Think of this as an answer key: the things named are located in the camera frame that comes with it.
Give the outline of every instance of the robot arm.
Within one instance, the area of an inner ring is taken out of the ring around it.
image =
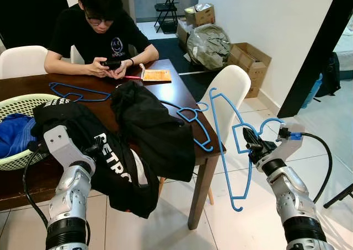
[[[49,203],[46,250],[87,250],[86,206],[95,162],[84,155],[59,125],[44,133],[50,153],[64,173]],[[100,147],[97,143],[93,149]]]
[[[300,177],[286,166],[285,160],[302,145],[302,136],[291,131],[304,131],[299,124],[282,124],[278,141],[263,141],[256,137],[251,129],[244,128],[243,135],[247,148],[251,149],[249,157],[259,172],[267,175],[277,200],[277,212],[281,217],[287,240],[287,250],[334,250],[326,242],[321,228],[316,206],[309,198],[309,192]]]

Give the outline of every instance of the green plastic basket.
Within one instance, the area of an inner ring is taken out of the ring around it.
[[[19,97],[13,97],[0,102],[0,121],[7,115],[21,113],[28,116],[33,116],[33,108],[42,103],[58,99],[56,95],[51,94],[26,94]],[[30,159],[32,152],[25,150],[16,155],[0,159],[0,170],[16,170],[24,168]],[[42,160],[46,155],[37,154],[31,164]]]

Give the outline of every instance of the white bedsheet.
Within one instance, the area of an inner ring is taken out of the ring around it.
[[[339,39],[334,52],[337,53],[340,62],[340,71],[353,70],[353,33],[347,28]]]

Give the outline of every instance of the black t-shirt with logo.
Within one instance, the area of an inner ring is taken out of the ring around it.
[[[142,52],[150,42],[126,12],[114,20],[106,33],[98,34],[88,24],[84,11],[75,4],[59,15],[49,50],[69,58],[71,46],[75,45],[85,63],[92,63],[95,57],[130,58],[129,44]]]

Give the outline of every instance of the white chair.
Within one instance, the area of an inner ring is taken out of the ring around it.
[[[219,74],[217,74],[215,79],[213,79],[205,95],[202,97],[201,102],[204,102],[209,106],[208,110],[204,111],[203,113],[215,131],[216,127],[215,121],[213,119],[213,112],[209,95],[211,88],[217,88],[217,90],[213,91],[213,95],[217,93],[223,93],[238,109],[245,96],[249,92],[250,85],[251,81],[248,74],[236,65],[229,65],[225,67],[219,72]],[[216,108],[221,140],[224,143],[228,137],[236,114],[233,108],[222,97],[216,98],[213,102]],[[159,180],[159,194],[162,191],[164,181],[165,178],[163,177],[161,177]],[[211,188],[208,190],[208,198],[210,199],[210,204],[213,205],[214,200]]]
[[[80,55],[80,53],[78,52],[77,48],[74,45],[71,46],[70,57],[71,57],[71,63],[84,64],[84,59],[82,58],[82,56]]]
[[[5,50],[0,55],[0,79],[43,75],[47,49],[23,46]]]

